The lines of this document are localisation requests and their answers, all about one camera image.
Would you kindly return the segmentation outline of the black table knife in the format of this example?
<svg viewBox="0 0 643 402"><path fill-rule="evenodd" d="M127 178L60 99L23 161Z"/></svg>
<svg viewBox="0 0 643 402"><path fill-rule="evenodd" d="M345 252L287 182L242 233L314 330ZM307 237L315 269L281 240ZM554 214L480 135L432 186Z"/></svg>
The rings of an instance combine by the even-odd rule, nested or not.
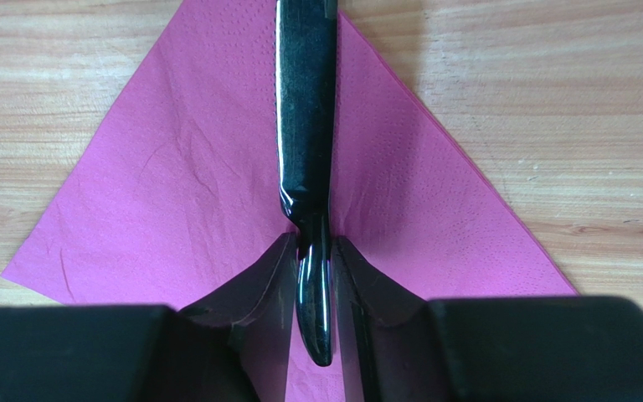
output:
<svg viewBox="0 0 643 402"><path fill-rule="evenodd" d="M337 2L276 4L280 202L298 230L296 317L314 364L333 360L329 199L337 88Z"/></svg>

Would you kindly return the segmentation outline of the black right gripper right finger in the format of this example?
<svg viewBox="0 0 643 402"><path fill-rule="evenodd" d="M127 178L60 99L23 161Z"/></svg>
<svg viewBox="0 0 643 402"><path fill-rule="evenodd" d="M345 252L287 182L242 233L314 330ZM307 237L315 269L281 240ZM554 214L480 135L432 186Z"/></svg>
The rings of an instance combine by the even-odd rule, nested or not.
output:
<svg viewBox="0 0 643 402"><path fill-rule="evenodd" d="M335 240L348 401L643 401L643 310L618 296L426 301Z"/></svg>

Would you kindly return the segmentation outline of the magenta paper napkin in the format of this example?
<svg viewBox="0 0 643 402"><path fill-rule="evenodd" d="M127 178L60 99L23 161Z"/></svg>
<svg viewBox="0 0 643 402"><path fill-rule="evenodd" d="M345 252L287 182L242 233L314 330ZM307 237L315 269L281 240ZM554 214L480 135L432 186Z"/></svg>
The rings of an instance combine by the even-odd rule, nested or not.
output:
<svg viewBox="0 0 643 402"><path fill-rule="evenodd" d="M331 226L426 299L574 289L341 15ZM3 271L64 304L184 307L291 228L280 207L275 3L186 1Z"/></svg>

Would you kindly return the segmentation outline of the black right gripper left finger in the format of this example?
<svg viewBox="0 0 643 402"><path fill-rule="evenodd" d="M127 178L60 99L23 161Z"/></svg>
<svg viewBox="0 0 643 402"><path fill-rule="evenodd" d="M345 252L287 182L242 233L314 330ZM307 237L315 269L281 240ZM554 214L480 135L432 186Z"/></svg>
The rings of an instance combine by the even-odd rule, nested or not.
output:
<svg viewBox="0 0 643 402"><path fill-rule="evenodd" d="M0 307L0 401L282 401L295 270L288 233L181 310Z"/></svg>

